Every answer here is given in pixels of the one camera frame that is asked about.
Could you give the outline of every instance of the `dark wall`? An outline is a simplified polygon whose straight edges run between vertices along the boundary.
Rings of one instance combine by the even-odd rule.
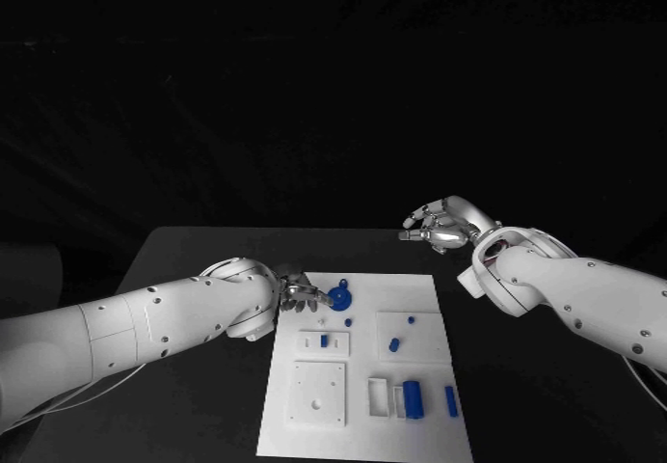
[[[0,239],[119,276],[157,227],[397,228],[456,194],[633,264],[667,223],[662,11],[533,4],[11,23]]]

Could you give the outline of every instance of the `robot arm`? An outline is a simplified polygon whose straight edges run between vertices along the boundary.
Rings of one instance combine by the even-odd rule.
[[[440,254],[469,240],[472,264],[458,281],[474,297],[521,316],[551,307],[569,329],[626,358],[667,370],[667,282],[597,259],[579,258],[536,229],[502,227],[458,197],[417,209],[423,219],[403,240],[426,240]]]
[[[0,320],[0,433],[54,396],[224,331],[257,340],[273,329],[279,302],[292,308],[305,299],[332,302],[259,262],[230,259],[197,277]]]

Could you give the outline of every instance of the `black table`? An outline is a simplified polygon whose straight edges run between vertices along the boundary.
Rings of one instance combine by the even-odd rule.
[[[455,280],[469,252],[442,257],[389,230],[162,228],[118,292],[237,256],[314,272],[430,274],[476,463],[665,460],[667,423],[619,357],[548,308],[512,318],[472,299]],[[257,342],[224,336],[148,364],[103,397],[44,419],[23,463],[269,460],[255,448],[272,342],[272,334]]]

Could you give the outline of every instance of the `robotic hand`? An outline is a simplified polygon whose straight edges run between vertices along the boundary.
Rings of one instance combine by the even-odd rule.
[[[272,271],[234,258],[196,277],[0,320],[0,434],[57,411],[111,374],[141,368],[224,331],[230,338],[257,340],[273,330],[278,307],[301,312],[306,305],[315,312],[318,303],[334,301],[298,267]],[[40,409],[51,398],[56,403]]]
[[[548,306],[569,329],[619,353],[625,362],[629,358],[667,371],[664,280],[579,258],[553,236],[502,227],[456,196],[420,207],[403,228],[419,220],[420,229],[400,231],[402,240],[427,241],[439,254],[468,241],[475,246],[472,264],[458,276],[472,297],[485,294],[514,316],[538,304]]]

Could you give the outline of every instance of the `small blue part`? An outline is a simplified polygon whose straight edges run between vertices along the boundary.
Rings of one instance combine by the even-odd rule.
[[[400,341],[397,340],[397,338],[394,338],[391,340],[391,343],[389,344],[389,350],[391,352],[396,352],[399,350],[399,344],[400,344]]]
[[[455,398],[453,398],[453,387],[452,386],[445,386],[445,394],[448,395],[449,416],[455,418],[458,416],[458,410],[455,408]]]
[[[406,417],[410,420],[423,418],[423,405],[420,403],[420,387],[417,381],[403,382],[403,401],[406,402]]]
[[[328,292],[332,298],[331,309],[337,312],[342,312],[351,305],[351,293],[347,290],[347,280],[340,280],[337,287],[332,287]]]

